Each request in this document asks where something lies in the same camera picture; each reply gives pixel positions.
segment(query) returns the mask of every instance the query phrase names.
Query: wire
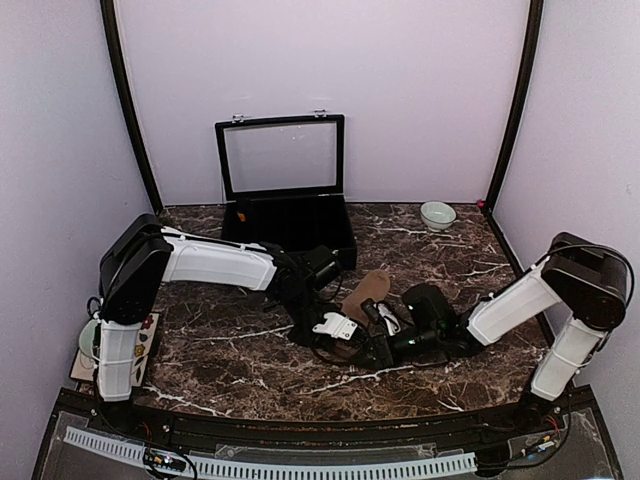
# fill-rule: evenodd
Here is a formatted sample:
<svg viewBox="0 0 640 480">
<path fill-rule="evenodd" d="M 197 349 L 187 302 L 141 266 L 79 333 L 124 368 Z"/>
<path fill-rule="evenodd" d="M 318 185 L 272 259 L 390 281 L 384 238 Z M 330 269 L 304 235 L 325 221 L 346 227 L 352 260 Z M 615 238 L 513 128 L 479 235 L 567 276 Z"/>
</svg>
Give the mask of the wire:
<svg viewBox="0 0 640 480">
<path fill-rule="evenodd" d="M 98 297 L 96 297 L 95 295 L 89 297 L 89 300 L 87 300 L 87 314 L 89 315 L 89 318 L 93 318 L 93 315 L 96 312 L 100 311 L 100 307 L 102 306 L 102 302 L 100 301 L 100 299 Z"/>
<path fill-rule="evenodd" d="M 511 433 L 511 432 L 515 432 L 518 429 L 518 425 L 513 425 L 511 427 L 498 427 L 494 425 L 489 425 L 488 423 L 482 423 L 480 425 L 477 425 L 475 428 L 482 428 L 492 432 Z"/>
<path fill-rule="evenodd" d="M 384 313 L 380 312 L 380 309 L 378 308 L 379 305 L 384 306 L 387 310 L 389 310 L 389 313 L 391 314 L 391 317 L 389 317 L 388 315 L 385 315 Z M 408 328 L 413 328 L 415 327 L 414 323 L 409 322 L 408 320 L 405 320 L 404 318 L 402 318 L 402 316 L 400 316 L 398 314 L 398 312 L 395 311 L 395 309 L 386 301 L 382 300 L 381 302 L 376 302 L 376 310 L 378 310 L 378 313 L 380 314 L 380 316 L 385 319 L 388 322 L 393 323 L 394 325 L 397 325 L 399 330 L 402 330 L 402 327 L 400 326 L 400 324 L 404 325 L 405 327 Z"/>
<path fill-rule="evenodd" d="M 558 422 L 556 422 L 556 419 L 551 415 L 547 415 L 546 417 L 544 417 L 544 419 L 546 422 L 550 423 L 551 426 L 553 426 L 554 435 L 558 435 L 560 433 L 560 428 L 558 427 Z"/>
<path fill-rule="evenodd" d="M 324 299 L 320 296 L 320 294 L 317 295 L 318 297 L 318 301 L 320 301 L 320 303 L 331 303 L 333 302 L 336 297 L 338 296 L 338 294 L 340 293 L 340 290 L 342 289 L 342 282 L 344 281 L 344 275 L 342 274 L 342 271 L 340 271 L 340 276 L 338 278 L 338 286 L 336 287 L 336 290 L 333 292 L 333 294 L 331 295 L 331 297 Z"/>
<path fill-rule="evenodd" d="M 540 263 L 542 263 L 547 257 L 555 253 L 564 252 L 566 250 L 577 250 L 581 248 L 590 248 L 592 250 L 602 250 L 604 252 L 610 253 L 611 255 L 613 255 L 614 257 L 616 257 L 618 260 L 620 260 L 622 263 L 625 264 L 625 266 L 629 271 L 629 277 L 630 277 L 629 291 L 627 293 L 627 301 L 626 301 L 626 306 L 629 307 L 629 304 L 631 303 L 631 299 L 633 298 L 633 294 L 635 291 L 636 276 L 633 271 L 633 266 L 631 265 L 631 262 L 629 261 L 629 259 L 625 257 L 622 253 L 620 253 L 618 250 L 616 250 L 615 248 L 607 247 L 606 245 L 588 244 L 588 243 L 581 243 L 577 245 L 563 245 L 562 247 L 557 247 L 549 250 L 542 257 L 540 257 L 540 259 L 537 262 L 534 263 L 534 266 L 540 265 Z M 528 268 L 527 271 L 524 273 L 528 273 L 529 271 L 531 271 L 531 267 Z"/>
<path fill-rule="evenodd" d="M 153 434 L 151 433 L 151 429 L 149 428 L 149 425 L 147 425 L 145 422 L 142 422 L 141 425 L 144 427 L 145 431 L 147 432 L 147 440 L 153 440 Z"/>
<path fill-rule="evenodd" d="M 198 480 L 198 470 L 196 469 L 196 465 L 195 463 L 193 463 L 193 460 L 191 460 L 187 455 L 178 452 L 176 449 L 171 448 L 167 445 L 161 445 L 159 443 L 155 443 L 152 442 L 151 440 L 141 440 L 139 438 L 133 437 L 131 435 L 128 435 L 126 433 L 121 432 L 120 430 L 118 430 L 117 428 L 115 428 L 111 422 L 109 422 L 109 420 L 107 420 L 107 418 L 104 415 L 104 412 L 102 411 L 102 402 L 100 401 L 100 394 L 98 393 L 98 369 L 96 368 L 93 371 L 93 395 L 94 398 L 96 400 L 96 412 L 98 413 L 98 415 L 100 416 L 100 420 L 102 420 L 102 422 L 109 427 L 110 430 L 113 431 L 113 433 L 115 433 L 116 435 L 119 435 L 123 438 L 126 438 L 128 440 L 132 440 L 134 442 L 142 442 L 145 445 L 145 448 L 157 448 L 159 450 L 164 450 L 166 452 L 171 452 L 177 456 L 179 456 L 180 458 L 182 458 L 185 462 L 187 462 L 189 464 L 189 466 L 191 467 L 191 470 L 193 471 L 193 480 Z M 149 429 L 149 427 L 146 427 L 147 429 L 147 435 L 151 434 L 151 430 Z"/>
<path fill-rule="evenodd" d="M 333 360 L 330 359 L 328 357 L 325 357 L 324 355 L 322 355 L 318 349 L 313 345 L 313 343 L 310 345 L 311 348 L 311 352 L 315 355 L 316 358 L 318 358 L 318 360 L 324 362 L 324 363 L 328 363 L 329 365 L 334 365 L 337 367 L 344 367 L 344 366 L 348 366 L 348 365 L 355 365 L 355 362 L 362 356 L 365 354 L 366 350 L 365 350 L 365 346 L 370 346 L 373 344 L 373 338 L 371 338 L 371 334 L 369 333 L 369 330 L 365 327 L 365 325 L 360 322 L 359 320 L 355 319 L 355 318 L 349 318 L 349 320 L 351 320 L 353 323 L 355 323 L 365 334 L 365 343 L 363 345 L 360 346 L 360 348 L 358 350 L 356 350 L 356 353 L 354 353 L 353 355 L 351 355 L 349 358 L 344 359 L 343 361 L 339 361 L 339 360 Z"/>
<path fill-rule="evenodd" d="M 147 240 L 149 240 L 151 238 L 164 238 L 164 235 L 162 233 L 159 233 L 159 232 L 158 233 L 151 233 L 151 234 L 145 233 L 140 238 L 138 238 L 135 242 L 133 242 L 133 244 L 129 247 L 129 249 L 127 251 L 127 255 L 125 255 L 125 257 L 120 261 L 120 264 L 118 265 L 118 268 L 116 268 L 116 271 L 111 276 L 111 280 L 109 281 L 109 285 L 107 285 L 107 288 L 104 289 L 103 298 L 105 298 L 105 299 L 109 298 L 109 296 L 111 295 L 111 290 L 113 289 L 113 286 L 115 285 L 118 277 L 122 273 L 122 270 L 124 269 L 124 267 L 126 267 L 127 263 L 129 262 L 129 260 L 131 260 L 138 253 L 138 248 L 140 248 L 140 246 L 144 242 L 146 242 Z"/>
<path fill-rule="evenodd" d="M 524 470 L 524 469 L 539 467 L 540 465 L 547 463 L 549 460 L 555 457 L 558 454 L 558 452 L 562 449 L 562 447 L 564 447 L 564 445 L 567 443 L 567 439 L 569 438 L 569 435 L 571 433 L 572 394 L 569 393 L 568 396 L 569 396 L 569 404 L 567 406 L 567 416 L 568 416 L 567 430 L 564 434 L 564 437 L 562 437 L 562 439 L 560 440 L 560 443 L 558 443 L 558 445 L 556 446 L 555 450 L 553 450 L 549 455 L 547 455 L 545 458 L 543 458 L 542 460 L 536 463 L 528 463 L 524 465 L 509 465 L 511 462 L 514 462 L 516 460 L 520 460 L 521 458 L 523 458 L 524 456 L 523 453 L 518 452 L 517 455 L 514 455 L 513 457 L 511 457 L 508 460 L 505 460 L 504 462 L 497 462 L 497 463 L 478 462 L 478 467 L 482 470 L 494 470 L 494 469 L 495 470 L 497 469 Z"/>
</svg>

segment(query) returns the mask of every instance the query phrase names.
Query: black pole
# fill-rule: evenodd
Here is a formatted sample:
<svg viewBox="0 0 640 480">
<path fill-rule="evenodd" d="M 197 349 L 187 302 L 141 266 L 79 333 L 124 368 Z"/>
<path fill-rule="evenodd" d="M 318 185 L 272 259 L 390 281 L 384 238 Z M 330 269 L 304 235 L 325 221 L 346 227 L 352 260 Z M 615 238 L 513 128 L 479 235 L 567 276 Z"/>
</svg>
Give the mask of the black pole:
<svg viewBox="0 0 640 480">
<path fill-rule="evenodd" d="M 122 108 L 122 114 L 124 115 L 124 121 L 127 124 L 127 130 L 129 131 L 129 138 L 131 139 L 131 146 L 133 147 L 133 153 L 140 169 L 140 175 L 142 175 L 142 181 L 144 187 L 147 190 L 147 196 L 151 202 L 151 206 L 156 214 L 159 214 L 162 209 L 162 199 L 160 198 L 160 192 L 158 186 L 153 178 L 153 172 L 151 170 L 151 164 L 149 163 L 149 157 L 147 156 L 147 150 L 144 148 L 144 142 L 142 140 L 142 134 L 140 133 L 140 125 L 138 124 L 138 117 L 133 106 L 133 97 L 131 96 L 131 89 L 129 88 L 129 80 L 127 79 L 127 71 L 124 66 L 124 58 L 122 55 L 122 46 L 120 45 L 120 36 L 118 35 L 118 22 L 116 20 L 116 11 L 113 4 L 113 0 L 100 0 L 100 6 L 102 8 L 102 22 L 104 24 L 104 33 L 107 38 L 107 47 L 109 48 L 109 57 L 111 58 L 111 69 L 113 70 L 113 77 L 116 81 L 116 88 L 118 90 L 118 96 L 120 97 L 120 107 Z"/>
<path fill-rule="evenodd" d="M 504 183 L 504 177 L 507 174 L 509 160 L 513 153 L 513 146 L 516 143 L 524 104 L 527 99 L 527 91 L 529 90 L 529 81 L 531 80 L 531 72 L 533 71 L 533 61 L 536 56 L 536 47 L 538 45 L 538 35 L 540 33 L 540 25 L 542 23 L 542 7 L 544 0 L 531 0 L 529 5 L 529 19 L 527 20 L 527 31 L 524 37 L 524 47 L 522 48 L 522 59 L 520 60 L 520 70 L 518 71 L 518 80 L 516 81 L 516 89 L 513 94 L 511 103 L 511 111 L 509 112 L 509 120 L 507 128 L 502 139 L 502 147 L 496 162 L 496 168 L 493 171 L 491 185 L 484 201 L 484 207 L 490 212 L 493 211 L 500 195 L 500 189 Z"/>
</svg>

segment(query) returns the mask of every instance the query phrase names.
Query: white bowl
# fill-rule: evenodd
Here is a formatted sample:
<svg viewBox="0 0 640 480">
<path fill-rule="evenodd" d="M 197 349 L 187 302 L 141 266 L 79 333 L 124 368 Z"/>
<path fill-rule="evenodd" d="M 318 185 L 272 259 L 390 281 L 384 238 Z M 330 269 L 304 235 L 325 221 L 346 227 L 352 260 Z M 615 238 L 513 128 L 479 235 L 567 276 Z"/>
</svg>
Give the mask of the white bowl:
<svg viewBox="0 0 640 480">
<path fill-rule="evenodd" d="M 446 203 L 427 202 L 420 207 L 420 216 L 432 232 L 440 232 L 451 226 L 456 219 L 456 211 Z"/>
<path fill-rule="evenodd" d="M 96 334 L 97 325 L 98 321 L 92 318 L 84 326 L 82 332 L 80 332 L 80 337 L 78 338 L 78 348 L 85 357 L 93 357 L 93 339 Z"/>
</svg>

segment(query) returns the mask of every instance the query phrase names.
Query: black base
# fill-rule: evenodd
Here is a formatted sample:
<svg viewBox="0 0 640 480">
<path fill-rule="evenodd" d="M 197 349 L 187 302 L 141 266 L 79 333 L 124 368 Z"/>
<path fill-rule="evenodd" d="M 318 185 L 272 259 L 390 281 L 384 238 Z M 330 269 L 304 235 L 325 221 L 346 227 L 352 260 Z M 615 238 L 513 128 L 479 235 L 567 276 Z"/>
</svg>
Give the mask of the black base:
<svg viewBox="0 0 640 480">
<path fill-rule="evenodd" d="M 275 243 L 287 253 L 325 245 L 338 251 L 343 269 L 356 267 L 356 242 L 342 195 L 228 203 L 221 237 L 241 243 Z"/>
<path fill-rule="evenodd" d="M 100 412 L 109 425 L 118 432 L 129 435 L 135 432 L 140 425 L 133 408 L 133 402 L 103 402 L 100 404 Z"/>
<path fill-rule="evenodd" d="M 560 397 L 555 402 L 562 415 L 568 411 L 568 398 Z M 62 389 L 51 421 L 47 426 L 40 448 L 34 479 L 38 479 L 47 453 L 51 433 L 55 428 L 55 418 L 61 411 L 85 416 L 89 426 L 97 430 L 111 432 L 99 416 L 92 416 L 95 399 L 70 390 Z M 431 417 L 408 418 L 374 422 L 274 422 L 212 418 L 189 415 L 134 405 L 139 421 L 144 421 L 153 431 L 154 441 L 180 451 L 194 449 L 201 452 L 215 452 L 219 445 L 256 446 L 281 449 L 330 449 L 376 448 L 401 445 L 434 443 L 438 451 L 462 449 L 476 452 L 484 461 L 503 460 L 506 442 L 517 435 L 514 432 L 491 431 L 482 425 L 496 424 L 501 418 L 511 418 L 517 405 L 488 408 L 474 412 L 463 412 Z M 607 432 L 606 425 L 589 386 L 572 391 L 571 410 L 591 408 L 597 427 L 604 440 L 607 456 L 614 471 L 620 466 Z M 534 429 L 542 432 L 548 427 Z M 144 431 L 132 435 L 144 439 Z"/>
</svg>

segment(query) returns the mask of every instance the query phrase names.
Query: open lid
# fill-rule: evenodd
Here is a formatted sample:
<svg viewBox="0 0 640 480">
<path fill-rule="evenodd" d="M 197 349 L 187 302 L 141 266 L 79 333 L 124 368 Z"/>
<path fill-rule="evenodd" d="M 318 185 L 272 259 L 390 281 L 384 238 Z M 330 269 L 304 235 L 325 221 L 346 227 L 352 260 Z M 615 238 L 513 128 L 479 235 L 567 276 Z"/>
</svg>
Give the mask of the open lid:
<svg viewBox="0 0 640 480">
<path fill-rule="evenodd" d="M 216 123 L 227 200 L 343 193 L 344 115 Z"/>
</svg>

